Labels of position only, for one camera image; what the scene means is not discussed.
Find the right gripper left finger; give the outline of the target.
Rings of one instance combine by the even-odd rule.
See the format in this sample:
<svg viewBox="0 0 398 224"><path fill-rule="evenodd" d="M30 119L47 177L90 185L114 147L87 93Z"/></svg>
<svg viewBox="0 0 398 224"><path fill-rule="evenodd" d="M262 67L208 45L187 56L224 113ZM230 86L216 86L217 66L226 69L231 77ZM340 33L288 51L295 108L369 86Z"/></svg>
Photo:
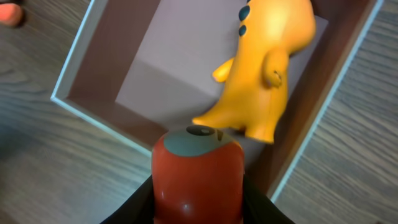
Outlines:
<svg viewBox="0 0 398 224"><path fill-rule="evenodd" d="M155 198L150 175L142 185L101 224L153 224Z"/></svg>

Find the white plush duck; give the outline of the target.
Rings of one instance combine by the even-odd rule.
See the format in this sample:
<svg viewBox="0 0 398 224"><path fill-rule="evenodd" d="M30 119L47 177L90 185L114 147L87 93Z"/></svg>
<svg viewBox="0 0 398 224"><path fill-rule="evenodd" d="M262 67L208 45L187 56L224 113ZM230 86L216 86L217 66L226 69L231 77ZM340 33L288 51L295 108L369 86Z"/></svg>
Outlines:
<svg viewBox="0 0 398 224"><path fill-rule="evenodd" d="M20 5L15 3L1 4L1 24L9 27L18 26L23 18L24 12Z"/></svg>

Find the orange dinosaur toy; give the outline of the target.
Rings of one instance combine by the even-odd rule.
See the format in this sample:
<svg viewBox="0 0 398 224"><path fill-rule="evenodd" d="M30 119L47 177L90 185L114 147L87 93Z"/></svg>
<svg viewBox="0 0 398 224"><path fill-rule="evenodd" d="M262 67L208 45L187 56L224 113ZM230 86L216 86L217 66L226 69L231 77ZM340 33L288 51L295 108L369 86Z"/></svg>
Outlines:
<svg viewBox="0 0 398 224"><path fill-rule="evenodd" d="M219 100L194 124L244 130L245 136L274 143L289 99L290 56L316 33L310 0L250 0L239 10L236 55L212 77L223 83Z"/></svg>

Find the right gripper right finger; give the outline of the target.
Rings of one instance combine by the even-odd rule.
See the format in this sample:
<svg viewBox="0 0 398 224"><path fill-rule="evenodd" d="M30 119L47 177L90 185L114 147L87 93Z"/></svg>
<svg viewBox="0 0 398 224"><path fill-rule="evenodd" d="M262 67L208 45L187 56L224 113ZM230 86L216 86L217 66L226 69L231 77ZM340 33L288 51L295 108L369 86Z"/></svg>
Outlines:
<svg viewBox="0 0 398 224"><path fill-rule="evenodd" d="M295 224L247 177L243 177L244 224Z"/></svg>

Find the red ball toy with eye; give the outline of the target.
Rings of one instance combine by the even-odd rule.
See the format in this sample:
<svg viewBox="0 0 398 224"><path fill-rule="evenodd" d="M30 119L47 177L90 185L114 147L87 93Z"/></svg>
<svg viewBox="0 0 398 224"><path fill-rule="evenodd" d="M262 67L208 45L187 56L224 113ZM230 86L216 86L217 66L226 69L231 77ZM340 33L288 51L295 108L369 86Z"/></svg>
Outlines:
<svg viewBox="0 0 398 224"><path fill-rule="evenodd" d="M243 222L244 153L220 130L193 125L152 150L155 223Z"/></svg>

